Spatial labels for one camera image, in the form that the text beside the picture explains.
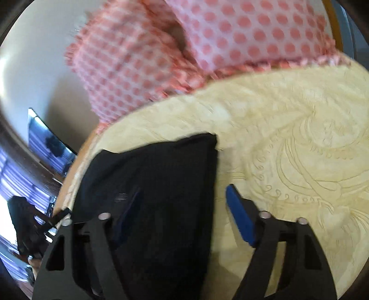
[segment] wall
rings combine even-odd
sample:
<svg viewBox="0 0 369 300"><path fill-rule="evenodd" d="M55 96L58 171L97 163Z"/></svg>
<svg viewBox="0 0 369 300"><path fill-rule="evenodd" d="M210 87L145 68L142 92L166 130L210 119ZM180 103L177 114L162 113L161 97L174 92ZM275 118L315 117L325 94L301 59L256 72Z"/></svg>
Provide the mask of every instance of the wall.
<svg viewBox="0 0 369 300"><path fill-rule="evenodd" d="M0 47L0 109L28 141L32 107L50 129L78 151L98 124L87 94L65 65L65 48L76 24L103 0L35 0L15 22Z"/></svg>

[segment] mattress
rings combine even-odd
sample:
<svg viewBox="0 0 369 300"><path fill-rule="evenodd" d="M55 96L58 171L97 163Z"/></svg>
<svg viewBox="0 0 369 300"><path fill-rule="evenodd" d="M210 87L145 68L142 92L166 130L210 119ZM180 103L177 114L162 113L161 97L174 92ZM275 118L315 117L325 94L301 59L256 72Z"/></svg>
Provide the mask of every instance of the mattress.
<svg viewBox="0 0 369 300"><path fill-rule="evenodd" d="M101 149L123 152L199 132L218 136L212 255L203 299L231 299L253 254L225 188L275 217L309 220L338 296L369 257L369 74L359 64L246 74L128 115L95 137L69 186L73 199ZM276 289L283 244L269 284Z"/></svg>

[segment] yellow bedspread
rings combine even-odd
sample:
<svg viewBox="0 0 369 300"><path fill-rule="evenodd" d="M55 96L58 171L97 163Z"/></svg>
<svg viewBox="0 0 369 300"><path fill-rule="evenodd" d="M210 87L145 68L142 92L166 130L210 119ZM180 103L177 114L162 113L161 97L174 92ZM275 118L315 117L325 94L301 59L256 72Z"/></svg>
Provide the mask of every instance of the yellow bedspread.
<svg viewBox="0 0 369 300"><path fill-rule="evenodd" d="M231 299L253 253L227 210L229 183L277 218L309 220L341 296L369 256L368 112L369 74L355 62L218 81L110 127L91 147L66 204L72 207L81 176L101 149L122 152L198 132L216 133L214 233L203 298ZM269 292L279 272L276 263Z"/></svg>

